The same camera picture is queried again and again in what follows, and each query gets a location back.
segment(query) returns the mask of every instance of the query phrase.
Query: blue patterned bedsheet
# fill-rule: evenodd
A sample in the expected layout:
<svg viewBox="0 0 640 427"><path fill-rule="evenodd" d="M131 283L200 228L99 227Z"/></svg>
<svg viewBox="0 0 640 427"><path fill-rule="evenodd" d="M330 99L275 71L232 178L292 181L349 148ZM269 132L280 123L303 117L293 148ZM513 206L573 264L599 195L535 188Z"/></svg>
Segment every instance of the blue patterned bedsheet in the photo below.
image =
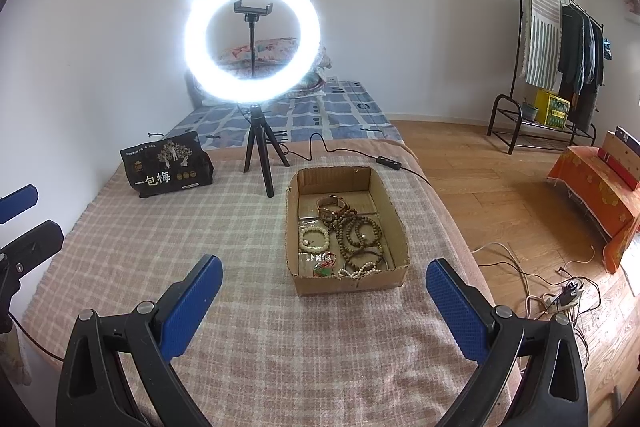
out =
<svg viewBox="0 0 640 427"><path fill-rule="evenodd" d="M332 139L389 139L402 141L378 104L359 82L328 82L324 94L296 99L276 99L262 111L279 142L307 141L314 132ZM166 137L196 130L202 148L246 146L249 123L232 102L199 107Z"/></svg>

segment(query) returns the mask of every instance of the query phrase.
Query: metal screw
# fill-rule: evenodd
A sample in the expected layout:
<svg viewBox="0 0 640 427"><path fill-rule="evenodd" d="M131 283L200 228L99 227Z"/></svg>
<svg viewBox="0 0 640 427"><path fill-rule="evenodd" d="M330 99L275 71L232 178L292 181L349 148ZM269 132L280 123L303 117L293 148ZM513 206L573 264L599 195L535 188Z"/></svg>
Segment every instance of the metal screw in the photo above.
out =
<svg viewBox="0 0 640 427"><path fill-rule="evenodd" d="M78 314L78 318L81 321L87 321L89 320L91 317L94 316L94 311L90 310L89 308L82 310L79 314Z"/></svg>
<svg viewBox="0 0 640 427"><path fill-rule="evenodd" d="M563 326L566 326L569 323L569 319L563 313L559 313L559 314L556 314L556 322L558 324L562 324Z"/></svg>
<svg viewBox="0 0 640 427"><path fill-rule="evenodd" d="M508 319L509 317L511 317L511 315L513 315L513 312L508 306L500 305L495 307L495 314L498 315L498 317Z"/></svg>
<svg viewBox="0 0 640 427"><path fill-rule="evenodd" d="M142 301L136 306L136 311L140 314L145 315L147 313L150 313L154 309L154 305L155 304L153 304L153 302L151 301Z"/></svg>

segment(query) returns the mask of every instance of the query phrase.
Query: tripod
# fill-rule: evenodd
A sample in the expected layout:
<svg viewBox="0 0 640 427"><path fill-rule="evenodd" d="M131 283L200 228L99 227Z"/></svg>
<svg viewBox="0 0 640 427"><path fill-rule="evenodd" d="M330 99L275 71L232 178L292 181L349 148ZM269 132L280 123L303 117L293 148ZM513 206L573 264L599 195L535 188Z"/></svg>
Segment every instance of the tripod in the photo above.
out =
<svg viewBox="0 0 640 427"><path fill-rule="evenodd" d="M249 46L251 47L251 78L255 78L255 44L254 44L254 32L255 23L260 20L260 16L267 16L273 10L273 3L267 4L265 8L250 8L248 6L242 6L242 1L236 1L234 3L234 12L243 13L244 21L249 23ZM258 144L258 156L260 157L260 166L262 167L262 177L264 178L264 188L267 191L267 197L273 198L273 178L271 177L271 166L269 165L269 153L267 152L266 137L269 139L271 146L275 149L282 164L285 167L289 167L289 161L282 151L282 147L276 140L273 130L267 123L267 119L264 117L262 108L259 104L254 104L249 107L251 111L251 128L249 129L249 137L246 143L246 155L244 157L244 172L249 172L251 165L251 155L254 151L254 142Z"/></svg>

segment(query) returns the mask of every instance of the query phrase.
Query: orange tablecloth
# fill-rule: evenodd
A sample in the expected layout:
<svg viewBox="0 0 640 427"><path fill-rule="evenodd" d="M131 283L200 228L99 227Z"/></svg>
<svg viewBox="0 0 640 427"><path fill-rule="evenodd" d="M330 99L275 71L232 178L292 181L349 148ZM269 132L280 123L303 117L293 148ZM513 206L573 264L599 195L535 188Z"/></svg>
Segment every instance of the orange tablecloth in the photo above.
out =
<svg viewBox="0 0 640 427"><path fill-rule="evenodd" d="M597 147L568 147L548 179L564 182L609 234L604 260L614 273L640 224L640 190L631 190L597 155Z"/></svg>

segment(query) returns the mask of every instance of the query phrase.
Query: black snack bag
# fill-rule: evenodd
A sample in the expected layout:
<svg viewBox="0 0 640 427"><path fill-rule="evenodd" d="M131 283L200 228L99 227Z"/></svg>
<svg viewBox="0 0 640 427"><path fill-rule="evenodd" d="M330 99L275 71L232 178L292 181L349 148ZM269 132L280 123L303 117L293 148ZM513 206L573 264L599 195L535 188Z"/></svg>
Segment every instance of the black snack bag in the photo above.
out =
<svg viewBox="0 0 640 427"><path fill-rule="evenodd" d="M120 156L140 198L213 182L213 164L195 131L124 149Z"/></svg>

